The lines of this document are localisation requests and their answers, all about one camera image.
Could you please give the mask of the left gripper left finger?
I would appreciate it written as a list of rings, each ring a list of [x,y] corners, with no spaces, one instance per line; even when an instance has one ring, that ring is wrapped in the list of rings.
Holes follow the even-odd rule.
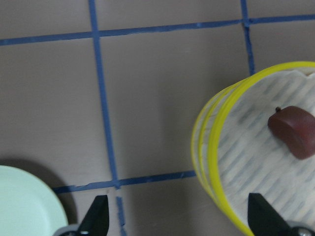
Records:
[[[80,236],[107,236],[109,205],[107,195],[96,196],[79,226]]]

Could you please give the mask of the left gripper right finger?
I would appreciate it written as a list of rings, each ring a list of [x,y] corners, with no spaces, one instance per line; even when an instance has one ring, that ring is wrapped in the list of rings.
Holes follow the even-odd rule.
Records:
[[[255,236],[288,236],[291,227],[260,193],[248,197],[248,225]]]

